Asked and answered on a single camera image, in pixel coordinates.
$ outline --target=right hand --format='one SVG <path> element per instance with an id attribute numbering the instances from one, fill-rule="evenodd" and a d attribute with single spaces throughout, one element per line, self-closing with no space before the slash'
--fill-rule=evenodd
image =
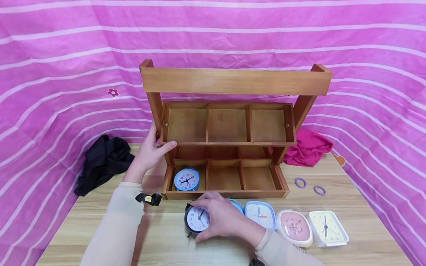
<path id="1" fill-rule="evenodd" d="M 210 214 L 210 225 L 197 235 L 197 243 L 214 236 L 234 235 L 247 240 L 255 247 L 265 234 L 263 227 L 245 217 L 216 191 L 208 191 L 190 204 L 204 207 Z"/>

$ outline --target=beige sleeve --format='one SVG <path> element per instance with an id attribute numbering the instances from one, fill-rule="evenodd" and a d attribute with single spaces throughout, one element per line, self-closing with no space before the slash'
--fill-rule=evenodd
<path id="1" fill-rule="evenodd" d="M 256 247 L 256 256 L 265 266 L 324 265 L 305 250 L 293 245 L 271 230 L 266 230 L 262 241 Z"/>
<path id="2" fill-rule="evenodd" d="M 144 215 L 143 203 L 135 199 L 141 192 L 141 185 L 131 182 L 121 182 L 114 190 L 80 266 L 130 266 Z"/>

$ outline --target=wooden side post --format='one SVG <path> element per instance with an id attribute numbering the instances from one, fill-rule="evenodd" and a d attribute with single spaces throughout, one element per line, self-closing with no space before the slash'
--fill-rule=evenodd
<path id="1" fill-rule="evenodd" d="M 139 70 L 142 72 L 142 69 L 146 67 L 154 67 L 153 61 L 151 59 L 145 59 L 142 64 L 139 65 Z M 161 95 L 159 92 L 147 92 L 146 94 L 148 102 L 150 103 L 151 111 L 153 113 L 155 127 L 157 128 L 157 133 L 159 134 L 161 131 L 161 125 L 163 123 L 163 103 L 161 101 Z M 172 152 L 168 152 L 165 155 L 167 165 L 172 164 L 172 157 Z"/>
<path id="2" fill-rule="evenodd" d="M 319 64 L 313 65 L 311 68 L 311 71 L 312 72 L 330 72 L 324 66 Z M 296 128 L 296 133 L 299 130 L 300 126 L 302 125 L 303 121 L 305 120 L 306 116 L 308 115 L 308 112 L 311 109 L 312 105 L 314 104 L 316 98 L 317 98 L 316 95 L 300 95 L 299 97 L 297 97 L 297 100 L 294 103 L 294 107 L 293 107 L 294 125 Z M 272 162 L 274 164 L 282 163 L 282 160 L 284 159 L 284 155 L 287 153 L 288 148 L 289 148 L 288 146 L 275 147 L 272 152 Z"/>

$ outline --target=blue alarm clock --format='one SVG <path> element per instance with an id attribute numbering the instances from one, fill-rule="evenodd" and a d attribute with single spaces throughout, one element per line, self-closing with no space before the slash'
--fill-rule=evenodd
<path id="1" fill-rule="evenodd" d="M 200 174 L 194 168 L 183 168 L 175 175 L 174 182 L 178 191 L 197 190 L 200 186 Z"/>
<path id="2" fill-rule="evenodd" d="M 241 204 L 239 204 L 235 199 L 226 199 L 226 200 L 228 200 L 229 202 L 231 202 L 231 204 L 232 205 L 234 205 L 235 206 L 235 208 L 237 208 L 237 210 L 239 210 L 239 212 L 240 213 L 242 213 L 243 215 L 244 215 L 244 211 L 243 211 L 243 209 L 242 209 L 242 206 L 241 206 Z M 234 238 L 235 236 L 233 236 L 233 235 L 230 235 L 230 236 L 227 236 L 226 238 Z"/>
<path id="3" fill-rule="evenodd" d="M 251 200 L 245 204 L 244 215 L 266 229 L 275 230 L 275 212 L 272 206 L 263 201 Z"/>

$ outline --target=wooden shelf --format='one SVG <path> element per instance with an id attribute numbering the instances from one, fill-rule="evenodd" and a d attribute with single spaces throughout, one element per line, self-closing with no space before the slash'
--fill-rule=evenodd
<path id="1" fill-rule="evenodd" d="M 289 146 L 291 103 L 165 102 L 161 143 L 178 146 Z"/>
<path id="2" fill-rule="evenodd" d="M 206 191 L 229 198 L 278 198 L 288 193 L 279 167 L 317 95 L 326 95 L 332 73 L 311 71 L 162 69 L 146 59 L 139 66 L 159 133 L 175 140 L 165 154 L 165 199 L 191 200 Z M 189 102 L 161 100 L 160 93 L 295 94 L 291 103 Z M 200 172 L 197 191 L 177 191 L 174 176 L 184 167 Z"/>

